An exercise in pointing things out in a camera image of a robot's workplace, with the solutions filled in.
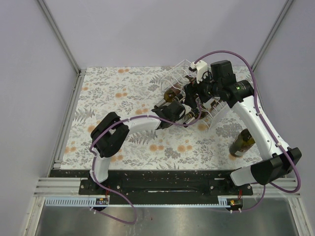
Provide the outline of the clear square liquor bottle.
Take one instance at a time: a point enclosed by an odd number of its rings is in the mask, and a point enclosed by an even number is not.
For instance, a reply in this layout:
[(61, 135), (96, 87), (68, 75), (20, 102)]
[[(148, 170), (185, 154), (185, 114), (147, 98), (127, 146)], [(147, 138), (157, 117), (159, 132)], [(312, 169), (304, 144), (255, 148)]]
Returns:
[[(194, 82), (196, 80), (195, 77), (191, 77), (189, 75), (186, 75), (185, 79), (188, 79), (189, 83)], [(184, 100), (185, 96), (186, 96), (186, 94), (185, 94), (185, 89), (184, 89), (184, 86), (183, 86), (181, 88), (180, 92), (177, 95), (174, 96), (173, 101), (182, 102)]]

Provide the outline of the green bottle silver neck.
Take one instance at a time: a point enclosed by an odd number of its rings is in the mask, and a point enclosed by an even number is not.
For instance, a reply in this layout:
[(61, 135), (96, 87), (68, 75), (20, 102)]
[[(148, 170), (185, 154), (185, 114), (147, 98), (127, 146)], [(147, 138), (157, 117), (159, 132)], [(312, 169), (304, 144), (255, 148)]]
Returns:
[(163, 99), (158, 102), (154, 108), (160, 108), (162, 107), (163, 105), (165, 105), (166, 103), (171, 103), (174, 98), (177, 96), (177, 95), (180, 95), (180, 99), (183, 98), (183, 90), (176, 87), (176, 86), (173, 86), (173, 87), (170, 87), (163, 95)]

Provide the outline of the green bottle black neck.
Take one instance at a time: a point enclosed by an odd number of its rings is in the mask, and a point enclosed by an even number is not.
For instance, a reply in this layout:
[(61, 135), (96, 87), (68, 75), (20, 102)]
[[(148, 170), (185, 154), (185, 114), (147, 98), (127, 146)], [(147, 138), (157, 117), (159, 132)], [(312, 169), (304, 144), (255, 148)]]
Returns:
[(190, 124), (193, 121), (195, 121), (199, 116), (199, 110), (194, 109), (188, 112), (187, 114), (184, 115), (183, 117), (183, 124)]

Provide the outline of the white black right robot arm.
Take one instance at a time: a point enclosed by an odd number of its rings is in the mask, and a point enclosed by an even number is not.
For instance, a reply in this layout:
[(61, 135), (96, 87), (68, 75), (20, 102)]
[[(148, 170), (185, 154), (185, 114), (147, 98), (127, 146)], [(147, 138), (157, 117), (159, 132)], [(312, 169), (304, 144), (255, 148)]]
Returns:
[(257, 182), (266, 185), (289, 174), (302, 157), (299, 148), (291, 148), (276, 132), (260, 104), (254, 89), (246, 80), (237, 81), (231, 62), (222, 60), (208, 65), (204, 61), (191, 63), (189, 70), (196, 73), (195, 80), (184, 86), (187, 102), (198, 95), (202, 103), (218, 97), (240, 117), (253, 137), (262, 161), (234, 170), (224, 182), (227, 193), (234, 195), (242, 185)]

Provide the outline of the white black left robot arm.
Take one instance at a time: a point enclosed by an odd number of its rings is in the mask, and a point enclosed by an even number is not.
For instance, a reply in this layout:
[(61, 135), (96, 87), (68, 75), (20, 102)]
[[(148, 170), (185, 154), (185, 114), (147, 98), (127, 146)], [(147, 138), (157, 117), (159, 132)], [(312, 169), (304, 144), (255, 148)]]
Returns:
[(175, 124), (181, 125), (181, 119), (186, 113), (184, 104), (175, 101), (131, 118), (122, 119), (115, 112), (107, 114), (91, 132), (90, 152), (94, 154), (94, 160), (90, 170), (90, 189), (96, 194), (105, 192), (110, 159), (121, 149), (129, 135), (166, 129)]

